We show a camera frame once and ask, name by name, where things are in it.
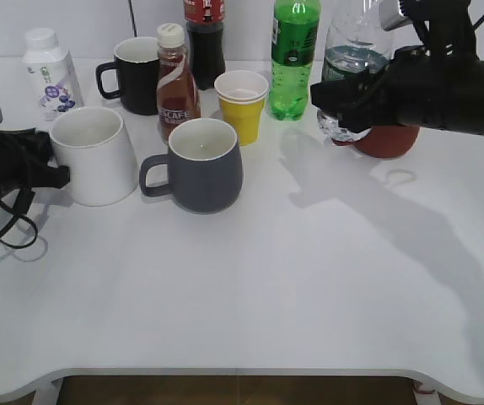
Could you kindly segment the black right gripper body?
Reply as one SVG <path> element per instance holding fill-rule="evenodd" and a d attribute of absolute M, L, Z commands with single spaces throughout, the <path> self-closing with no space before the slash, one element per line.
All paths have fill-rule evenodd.
<path fill-rule="evenodd" d="M 449 58 L 420 46 L 404 46 L 383 74 L 376 124 L 447 129 Z"/>

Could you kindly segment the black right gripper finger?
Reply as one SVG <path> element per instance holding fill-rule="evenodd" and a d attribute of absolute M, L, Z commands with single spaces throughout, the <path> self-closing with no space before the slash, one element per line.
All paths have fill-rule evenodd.
<path fill-rule="evenodd" d="M 400 107 L 340 109 L 336 115 L 341 128 L 361 133 L 372 127 L 398 125 L 400 111 Z"/>
<path fill-rule="evenodd" d="M 368 69 L 338 80 L 321 81 L 310 86 L 312 105 L 323 111 L 339 111 L 357 107 L 368 101 L 381 86 L 384 73 Z"/>

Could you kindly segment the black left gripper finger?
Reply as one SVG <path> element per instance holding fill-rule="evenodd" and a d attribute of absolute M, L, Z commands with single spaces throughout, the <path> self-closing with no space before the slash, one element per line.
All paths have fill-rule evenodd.
<path fill-rule="evenodd" d="M 70 181 L 70 170 L 67 166 L 33 166 L 25 175 L 23 186 L 29 189 L 54 188 L 62 189 Z"/>
<path fill-rule="evenodd" d="M 24 153 L 28 159 L 47 164 L 54 156 L 49 134 L 35 128 L 0 130 L 0 143 Z"/>

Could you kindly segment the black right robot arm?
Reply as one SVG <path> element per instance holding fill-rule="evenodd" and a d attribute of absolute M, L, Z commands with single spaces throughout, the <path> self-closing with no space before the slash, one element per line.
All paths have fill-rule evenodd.
<path fill-rule="evenodd" d="M 383 1 L 384 30 L 411 24 L 421 41 L 377 73 L 331 86 L 327 110 L 352 132 L 416 126 L 484 136 L 484 61 L 468 1 Z"/>

